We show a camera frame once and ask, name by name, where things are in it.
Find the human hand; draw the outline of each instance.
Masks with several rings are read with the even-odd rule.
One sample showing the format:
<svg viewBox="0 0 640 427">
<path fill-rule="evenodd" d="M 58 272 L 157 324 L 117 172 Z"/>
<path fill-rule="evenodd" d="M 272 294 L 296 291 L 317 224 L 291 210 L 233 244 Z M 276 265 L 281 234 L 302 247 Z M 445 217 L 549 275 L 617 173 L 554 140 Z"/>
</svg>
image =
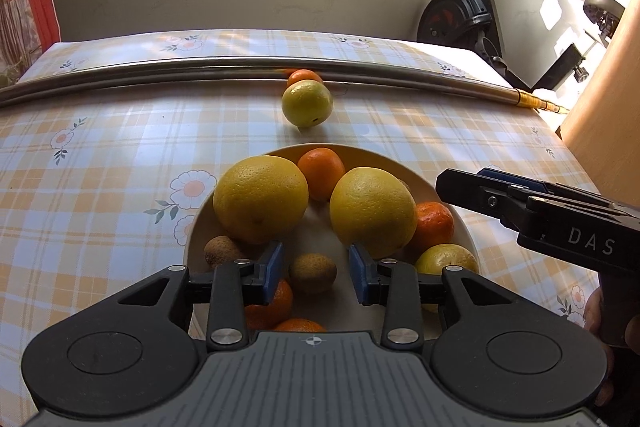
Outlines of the human hand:
<svg viewBox="0 0 640 427">
<path fill-rule="evenodd" d="M 602 321 L 601 304 L 602 289 L 597 288 L 591 294 L 584 307 L 584 329 L 598 338 L 600 338 L 600 324 Z M 640 315 L 633 317 L 626 325 L 625 342 L 627 346 L 640 355 Z M 613 350 L 604 343 L 602 347 L 607 354 L 607 376 L 595 400 L 595 404 L 598 407 L 605 405 L 613 397 L 613 383 L 609 380 L 614 363 Z"/>
</svg>

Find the plate of fruit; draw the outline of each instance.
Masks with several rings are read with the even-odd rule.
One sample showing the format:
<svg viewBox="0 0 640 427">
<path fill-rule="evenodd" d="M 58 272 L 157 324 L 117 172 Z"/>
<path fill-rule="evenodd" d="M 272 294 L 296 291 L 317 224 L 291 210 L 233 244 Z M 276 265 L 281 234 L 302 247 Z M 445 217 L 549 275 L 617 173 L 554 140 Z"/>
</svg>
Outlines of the plate of fruit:
<svg viewBox="0 0 640 427">
<path fill-rule="evenodd" d="M 454 208 L 418 174 L 377 153 L 338 144 L 303 144 L 230 166 L 196 214 L 184 262 L 192 273 L 236 259 L 257 259 L 282 241 L 282 279 L 273 302 L 245 307 L 250 330 L 370 330 L 378 339 L 384 310 L 358 304 L 348 246 L 374 259 L 394 258 L 418 272 L 449 264 L 478 272 L 471 236 Z M 425 305 L 424 333 L 440 333 Z M 196 305 L 196 327 L 208 305 Z"/>
</svg>

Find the kiwi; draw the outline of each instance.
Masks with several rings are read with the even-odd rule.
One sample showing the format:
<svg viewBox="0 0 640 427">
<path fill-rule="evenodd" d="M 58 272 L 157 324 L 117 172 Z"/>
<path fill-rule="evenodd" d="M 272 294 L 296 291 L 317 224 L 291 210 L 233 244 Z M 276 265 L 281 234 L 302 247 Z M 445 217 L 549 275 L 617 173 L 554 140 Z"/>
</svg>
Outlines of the kiwi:
<svg viewBox="0 0 640 427">
<path fill-rule="evenodd" d="M 238 245 L 226 235 L 214 237 L 204 247 L 204 259 L 212 268 L 229 261 L 242 259 L 242 257 L 242 252 Z"/>
<path fill-rule="evenodd" d="M 289 265 L 289 282 L 294 290 L 315 295 L 329 290 L 337 273 L 335 263 L 327 256 L 305 253 Z"/>
</svg>

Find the plate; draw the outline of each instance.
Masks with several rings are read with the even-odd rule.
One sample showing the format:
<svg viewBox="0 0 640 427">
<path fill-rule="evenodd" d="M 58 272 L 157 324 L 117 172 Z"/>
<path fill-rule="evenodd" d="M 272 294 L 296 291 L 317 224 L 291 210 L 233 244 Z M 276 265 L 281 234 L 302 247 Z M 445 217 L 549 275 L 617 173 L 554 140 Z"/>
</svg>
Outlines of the plate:
<svg viewBox="0 0 640 427">
<path fill-rule="evenodd" d="M 300 156 L 317 147 L 327 147 L 340 156 L 347 170 L 355 167 L 375 167 L 390 172 L 406 183 L 416 203 L 440 201 L 435 189 L 418 174 L 386 156 L 364 149 L 338 144 L 312 143 L 285 147 L 268 154 L 280 156 L 298 163 Z M 455 232 L 452 243 L 462 245 L 478 258 L 473 240 L 455 208 L 449 207 L 453 215 Z M 213 193 L 202 204 L 191 228 L 184 249 L 184 263 L 192 273 L 209 270 L 204 260 L 204 246 L 210 239 L 225 234 L 213 211 Z M 361 306 L 356 299 L 349 276 L 347 249 L 335 236 L 329 219 L 329 204 L 310 200 L 303 219 L 295 229 L 282 239 L 284 245 L 283 276 L 287 274 L 290 261 L 303 253 L 322 253 L 334 260 L 338 275 L 333 288 L 320 295 L 304 296 L 295 294 L 291 317 L 309 319 L 323 325 L 327 331 L 373 331 L 376 340 L 380 338 L 385 309 L 382 306 Z M 194 306 L 196 330 L 206 330 L 208 305 Z M 432 339 L 440 334 L 440 324 L 436 314 L 423 311 L 425 338 Z"/>
</svg>

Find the table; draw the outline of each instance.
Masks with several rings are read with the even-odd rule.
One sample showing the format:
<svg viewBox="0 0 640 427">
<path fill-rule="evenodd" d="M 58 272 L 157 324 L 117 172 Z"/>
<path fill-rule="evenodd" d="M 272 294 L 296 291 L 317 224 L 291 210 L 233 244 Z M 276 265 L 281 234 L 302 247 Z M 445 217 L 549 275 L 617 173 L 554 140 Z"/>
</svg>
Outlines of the table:
<svg viewBox="0 0 640 427">
<path fill-rule="evenodd" d="M 160 44 L 172 48 L 161 53 L 184 56 L 194 53 L 187 46 L 194 42 L 189 40 L 193 34 L 57 44 L 24 81 L 64 74 L 72 68 L 65 66 L 68 62 L 78 68 L 122 57 L 145 59 Z M 206 38 L 196 53 L 205 48 L 209 54 L 216 49 L 219 54 L 338 55 L 448 68 L 487 82 L 504 82 L 471 52 L 425 44 L 300 32 L 198 35 Z M 86 60 L 79 64 L 83 57 Z M 409 89 L 337 83 L 329 87 L 334 113 L 309 130 L 298 130 L 285 120 L 280 110 L 284 83 L 268 80 L 110 89 L 2 110 L 4 427 L 20 425 L 35 412 L 19 367 L 30 339 L 104 296 L 181 263 L 200 203 L 220 174 L 246 156 L 297 143 L 337 142 L 389 156 L 432 184 L 446 168 L 476 171 L 494 165 L 594 189 L 533 110 Z M 518 247 L 515 234 L 495 220 L 465 210 L 461 216 L 478 248 L 484 276 L 583 323 L 585 299 L 597 286 L 594 273 Z"/>
</svg>

